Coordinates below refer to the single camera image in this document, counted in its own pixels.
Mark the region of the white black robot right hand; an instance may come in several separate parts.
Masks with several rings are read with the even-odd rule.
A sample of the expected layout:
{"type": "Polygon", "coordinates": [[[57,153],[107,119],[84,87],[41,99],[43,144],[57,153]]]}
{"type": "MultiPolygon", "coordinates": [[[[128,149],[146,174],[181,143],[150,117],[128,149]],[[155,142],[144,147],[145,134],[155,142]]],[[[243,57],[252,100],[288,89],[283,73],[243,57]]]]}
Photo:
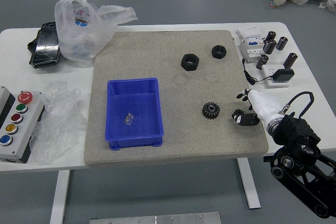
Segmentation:
{"type": "Polygon", "coordinates": [[[244,113],[241,109],[236,109],[232,114],[234,121],[241,126],[257,125],[260,120],[264,122],[266,131],[272,135],[276,127],[283,119],[285,113],[279,100],[269,94],[254,89],[245,89],[237,95],[238,99],[249,101],[249,110],[254,113],[244,113]]]}

